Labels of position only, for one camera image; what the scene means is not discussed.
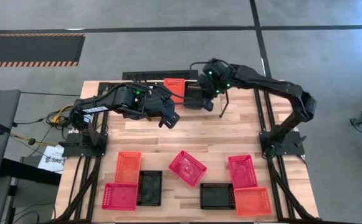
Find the wooden table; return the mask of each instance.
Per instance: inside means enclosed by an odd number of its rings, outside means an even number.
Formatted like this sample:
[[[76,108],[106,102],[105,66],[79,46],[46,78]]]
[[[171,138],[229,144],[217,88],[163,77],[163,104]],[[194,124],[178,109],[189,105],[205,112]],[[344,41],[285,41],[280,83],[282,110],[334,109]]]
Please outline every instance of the wooden table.
[[[83,84],[81,98],[97,94],[98,81]],[[265,101],[261,93],[263,110]],[[276,220],[272,189],[267,163],[261,158],[258,138],[259,117],[253,90],[229,90],[230,104],[222,118],[219,118],[225,105],[225,96],[214,100],[212,112],[188,110],[177,106],[181,116],[173,129],[159,128],[158,121],[133,121],[122,115],[109,112],[108,146],[100,166],[93,222],[246,222]],[[290,103],[277,96],[271,96],[272,107],[277,123],[291,112]],[[168,169],[168,165],[181,150],[189,152],[206,167],[207,172],[201,182],[230,183],[227,165],[229,156],[250,154],[253,158],[259,187],[267,187],[271,198],[272,214],[262,217],[238,217],[235,210],[201,210],[199,185],[190,187]],[[102,210],[102,197],[105,184],[114,181],[119,151],[142,152],[141,170],[163,171],[163,193],[160,207],[137,207],[135,211]],[[313,198],[307,168],[296,156],[284,156],[285,168],[291,191],[300,203],[314,216],[318,216]],[[67,207],[70,189],[78,157],[66,160],[62,180],[56,199],[57,214]],[[76,179],[74,195],[79,190],[82,164]],[[282,191],[279,189],[283,215],[287,208]],[[86,217],[89,192],[85,194],[81,217]]]

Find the gray floor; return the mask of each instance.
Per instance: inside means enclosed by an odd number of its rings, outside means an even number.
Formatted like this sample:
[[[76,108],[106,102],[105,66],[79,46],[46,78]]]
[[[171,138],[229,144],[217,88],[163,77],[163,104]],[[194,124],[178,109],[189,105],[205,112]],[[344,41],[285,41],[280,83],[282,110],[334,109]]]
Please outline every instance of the gray floor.
[[[362,25],[362,0],[256,2],[262,26]],[[253,24],[247,0],[0,0],[0,29]],[[301,84],[318,101],[315,119],[299,129],[308,136],[304,145],[320,216],[362,223],[362,134],[348,122],[362,110],[362,30],[263,33],[272,75]],[[87,34],[78,67],[0,68],[0,89],[79,94],[84,80],[187,69],[191,62],[211,57],[263,72],[254,31]],[[16,121],[46,116],[74,99],[22,95]],[[14,131],[40,139],[47,129],[33,124]],[[60,140],[58,131],[46,139]],[[11,141],[6,157],[29,153]]]

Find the red basket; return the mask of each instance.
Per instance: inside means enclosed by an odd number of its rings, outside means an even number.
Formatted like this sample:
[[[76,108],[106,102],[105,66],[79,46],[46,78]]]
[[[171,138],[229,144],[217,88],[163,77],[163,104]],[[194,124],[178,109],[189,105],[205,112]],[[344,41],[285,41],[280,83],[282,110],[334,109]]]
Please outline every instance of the red basket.
[[[257,178],[250,155],[230,156],[228,161],[234,189],[257,186]]]
[[[207,167],[185,151],[181,151],[168,168],[192,187],[196,186],[207,170]]]
[[[265,187],[235,189],[234,193],[237,215],[271,215],[268,191]]]
[[[118,153],[116,184],[137,184],[141,169],[141,152],[121,151]]]
[[[102,209],[135,210],[137,196],[137,184],[106,184]]]
[[[184,96],[185,93],[185,79],[183,78],[165,78],[164,86],[171,90],[173,93]],[[183,99],[177,96],[172,96],[171,99],[174,103],[182,103]]]

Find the white paper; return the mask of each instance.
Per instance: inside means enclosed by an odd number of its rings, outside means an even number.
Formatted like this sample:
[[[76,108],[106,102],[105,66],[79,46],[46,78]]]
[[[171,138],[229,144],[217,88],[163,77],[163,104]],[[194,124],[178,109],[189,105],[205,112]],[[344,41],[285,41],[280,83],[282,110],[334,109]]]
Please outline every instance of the white paper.
[[[64,168],[63,150],[61,146],[47,146],[38,168],[61,174]]]

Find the orange and black hazard tape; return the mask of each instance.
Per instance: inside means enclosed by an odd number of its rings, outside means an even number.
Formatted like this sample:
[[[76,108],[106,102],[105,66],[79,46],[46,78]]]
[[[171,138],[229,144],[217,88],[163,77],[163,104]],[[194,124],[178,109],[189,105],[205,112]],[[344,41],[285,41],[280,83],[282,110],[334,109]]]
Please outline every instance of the orange and black hazard tape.
[[[74,67],[78,62],[0,62],[0,67]]]
[[[71,37],[71,36],[82,36],[85,34],[0,34],[0,37]]]

